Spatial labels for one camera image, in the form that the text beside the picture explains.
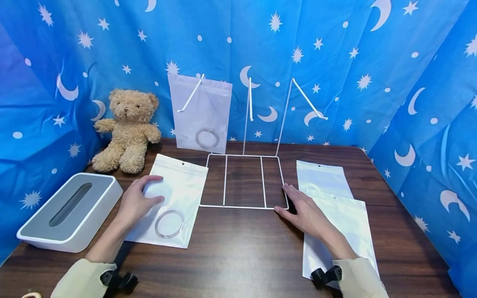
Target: silver ring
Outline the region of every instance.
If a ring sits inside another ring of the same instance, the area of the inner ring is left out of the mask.
[[[199,134],[201,133],[211,133],[214,137],[215,137],[215,144],[213,144],[212,146],[205,146],[204,144],[202,144],[200,141],[199,141]],[[218,141],[219,141],[219,137],[218,137],[218,134],[216,134],[213,130],[211,130],[210,128],[202,128],[201,130],[199,130],[196,134],[196,142],[197,144],[204,148],[204,149],[212,149],[214,148],[215,146],[218,145]]]
[[[161,219],[163,219],[164,216],[166,216],[166,215],[168,215],[168,214],[177,214],[177,215],[179,215],[180,218],[181,218],[181,220],[182,220],[182,222],[181,222],[181,224],[180,224],[179,229],[177,229],[176,232],[174,232],[174,233],[172,233],[172,234],[170,234],[170,235],[164,235],[164,234],[161,234],[161,233],[159,232],[159,229],[157,228],[157,226],[159,225],[159,222],[161,221]],[[159,216],[159,217],[156,219],[156,224],[155,224],[156,234],[157,234],[159,237],[164,238],[164,239],[174,238],[175,236],[179,235],[180,231],[182,230],[182,227],[184,226],[184,220],[185,220],[185,219],[184,219],[184,215],[183,215],[181,212],[179,212],[179,211],[177,211],[177,210],[168,210],[168,211],[164,212],[163,214],[161,214],[161,216]]]

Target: teddy bear ear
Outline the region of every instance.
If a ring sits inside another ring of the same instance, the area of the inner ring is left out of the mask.
[[[152,93],[148,93],[147,95],[149,96],[149,99],[151,100],[154,108],[157,109],[157,106],[159,105],[159,100],[157,99],[157,97]]]
[[[118,93],[118,92],[119,92],[119,89],[114,89],[114,90],[112,90],[111,93],[109,93],[109,97],[110,97],[110,98],[113,97],[113,96],[116,95],[116,93]]]

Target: gray tissue box lid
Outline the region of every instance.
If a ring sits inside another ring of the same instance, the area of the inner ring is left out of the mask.
[[[79,224],[91,211],[94,204],[113,183],[114,178],[98,175],[76,175],[46,203],[45,207],[23,228],[21,234],[26,237],[64,241],[73,235]],[[51,219],[60,211],[80,186],[91,183],[91,188],[74,207],[72,212],[57,226],[50,226]]]

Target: teddy bear leg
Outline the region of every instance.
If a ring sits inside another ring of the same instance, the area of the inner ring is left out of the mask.
[[[119,160],[120,168],[125,173],[137,174],[144,168],[147,145],[131,145],[126,148]]]
[[[124,153],[121,145],[110,143],[106,149],[93,157],[93,169],[97,172],[110,172],[119,166],[119,160]]]

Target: wooden table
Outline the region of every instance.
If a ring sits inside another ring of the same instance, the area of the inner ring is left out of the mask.
[[[275,148],[252,143],[247,145],[247,153],[274,154]],[[228,143],[228,153],[241,154],[241,150],[241,143]],[[176,149],[174,140],[163,140],[150,146],[142,174],[113,173],[124,190],[138,176],[149,173],[157,153],[204,166],[207,160],[205,152]],[[366,202],[379,272],[390,297],[459,297],[442,258],[360,149],[284,144],[279,156],[285,181],[294,185],[298,185],[296,160],[344,168],[354,198]],[[204,204],[222,202],[224,159],[211,157]],[[283,206],[276,160],[264,159],[264,170],[268,204]],[[229,158],[227,178],[228,204],[263,205],[258,158]],[[317,291],[301,277],[303,233],[273,211],[199,208],[188,249],[126,244],[131,251],[122,271],[130,271],[140,280],[132,298],[315,298],[336,294],[328,289]],[[0,268],[0,297],[19,298],[30,288],[49,297],[62,275],[86,251],[68,254],[22,243]]]

